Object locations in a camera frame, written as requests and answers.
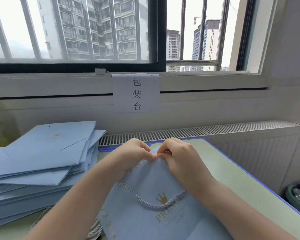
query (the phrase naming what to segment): radiator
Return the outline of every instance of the radiator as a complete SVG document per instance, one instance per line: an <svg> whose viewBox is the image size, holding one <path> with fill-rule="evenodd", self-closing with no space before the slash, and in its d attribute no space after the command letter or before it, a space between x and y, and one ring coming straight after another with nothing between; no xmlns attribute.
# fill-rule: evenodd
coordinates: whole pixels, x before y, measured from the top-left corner
<svg viewBox="0 0 300 240"><path fill-rule="evenodd" d="M279 193L300 140L300 124L289 121L260 121L104 135L99 146L120 145L131 138L151 142L170 137L204 137L274 192Z"/></svg>

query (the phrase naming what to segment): gold crown logo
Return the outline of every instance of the gold crown logo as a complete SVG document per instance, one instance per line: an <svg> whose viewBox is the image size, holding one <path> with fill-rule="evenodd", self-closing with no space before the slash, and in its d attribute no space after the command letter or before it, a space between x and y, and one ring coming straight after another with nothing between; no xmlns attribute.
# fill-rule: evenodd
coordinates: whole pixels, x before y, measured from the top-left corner
<svg viewBox="0 0 300 240"><path fill-rule="evenodd" d="M159 194L160 199L157 198L157 201L160 201L162 204L166 204L168 202L168 199L166 195L163 193L163 197Z"/></svg>

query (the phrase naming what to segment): twisted silver rope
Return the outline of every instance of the twisted silver rope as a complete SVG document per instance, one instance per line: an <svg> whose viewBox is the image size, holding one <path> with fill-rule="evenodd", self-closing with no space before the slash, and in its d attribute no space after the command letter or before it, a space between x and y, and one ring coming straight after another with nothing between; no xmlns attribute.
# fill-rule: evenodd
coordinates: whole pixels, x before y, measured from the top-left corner
<svg viewBox="0 0 300 240"><path fill-rule="evenodd" d="M175 200L182 198L185 195L185 191L182 190L179 194L175 195L173 198L171 198L170 200L168 200L167 203L163 204L163 205L153 205L150 204L148 202L145 202L136 192L133 191L132 188L130 188L126 183L124 182L120 182L119 183L120 186L124 186L140 203L142 203L144 206L146 206L147 208L150 209L154 209L154 210L163 210L166 209L170 206L172 206L172 204L174 203ZM38 218L32 223L32 225L30 226L27 234L30 232L30 230L44 217L45 214L48 213L48 211L50 209L52 209L53 206L50 206L48 208L46 208L39 216ZM86 239L92 239L95 238L97 239L98 237L100 237L103 234L103 229L100 223L100 220L96 217L92 227L90 228L90 231L88 233L88 236Z"/></svg>

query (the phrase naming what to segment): forearm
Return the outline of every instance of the forearm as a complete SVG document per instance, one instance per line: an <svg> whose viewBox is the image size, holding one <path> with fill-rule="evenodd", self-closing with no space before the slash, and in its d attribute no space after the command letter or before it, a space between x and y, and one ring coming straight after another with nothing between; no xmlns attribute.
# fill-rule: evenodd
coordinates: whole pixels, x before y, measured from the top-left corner
<svg viewBox="0 0 300 240"><path fill-rule="evenodd" d="M116 182L116 166L104 158L42 218L26 240L85 239Z"/></svg>
<svg viewBox="0 0 300 240"><path fill-rule="evenodd" d="M235 240L295 240L224 184L216 183L199 201L223 223Z"/></svg>

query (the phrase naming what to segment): table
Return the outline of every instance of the table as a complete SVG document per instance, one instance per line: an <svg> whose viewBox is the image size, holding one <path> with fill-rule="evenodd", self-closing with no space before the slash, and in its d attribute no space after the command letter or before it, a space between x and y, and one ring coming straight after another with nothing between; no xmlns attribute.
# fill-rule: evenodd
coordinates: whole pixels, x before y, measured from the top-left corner
<svg viewBox="0 0 300 240"><path fill-rule="evenodd" d="M297 210L207 141L198 138L187 142L198 151L218 181L227 185L249 205L300 240L300 213ZM161 143L152 143L151 148L159 145ZM109 154L105 149L101 148L100 151L98 161ZM40 212L37 212L0 226L0 240L21 240L39 214Z"/></svg>

